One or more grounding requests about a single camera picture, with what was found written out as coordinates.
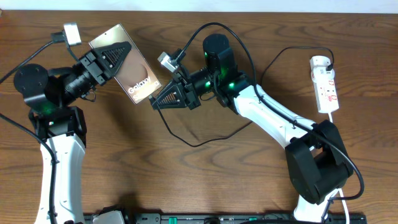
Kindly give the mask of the gold Samsung Galaxy smartphone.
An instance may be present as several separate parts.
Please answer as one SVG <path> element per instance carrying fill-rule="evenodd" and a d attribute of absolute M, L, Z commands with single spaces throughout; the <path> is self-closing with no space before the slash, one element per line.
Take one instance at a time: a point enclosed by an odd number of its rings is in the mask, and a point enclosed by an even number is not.
<path fill-rule="evenodd" d="M 131 44 L 131 51 L 121 65 L 115 79 L 130 100 L 134 104 L 139 104 L 158 90 L 162 84 L 121 24 L 117 24 L 97 36 L 89 42 L 89 45 L 92 49 L 96 49 L 116 42 L 129 42 Z"/>

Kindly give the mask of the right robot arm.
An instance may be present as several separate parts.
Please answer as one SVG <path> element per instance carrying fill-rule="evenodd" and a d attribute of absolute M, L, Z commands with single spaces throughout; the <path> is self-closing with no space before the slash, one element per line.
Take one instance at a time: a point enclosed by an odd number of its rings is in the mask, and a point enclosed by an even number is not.
<path fill-rule="evenodd" d="M 153 109 L 199 107 L 200 97 L 212 92 L 220 104 L 247 118 L 284 149 L 292 185 L 299 194 L 293 217 L 322 223 L 328 209 L 357 169 L 349 158 L 338 128 L 330 120 L 316 123 L 272 99 L 254 79 L 238 69 L 228 38 L 211 34 L 203 41 L 205 66 L 193 73 L 181 61 L 183 49 L 164 52 L 158 60 L 173 78 L 150 100 Z"/>

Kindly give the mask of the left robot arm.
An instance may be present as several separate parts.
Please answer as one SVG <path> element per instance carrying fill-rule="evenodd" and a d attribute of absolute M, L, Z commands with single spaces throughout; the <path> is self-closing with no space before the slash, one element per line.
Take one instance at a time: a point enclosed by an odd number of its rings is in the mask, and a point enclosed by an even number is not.
<path fill-rule="evenodd" d="M 30 108 L 31 135 L 43 159 L 36 223 L 84 223 L 81 167 L 87 129 L 73 102 L 114 78 L 131 49 L 127 41 L 116 42 L 90 50 L 72 67 L 47 70 L 31 63 L 17 69 L 14 86 Z"/>

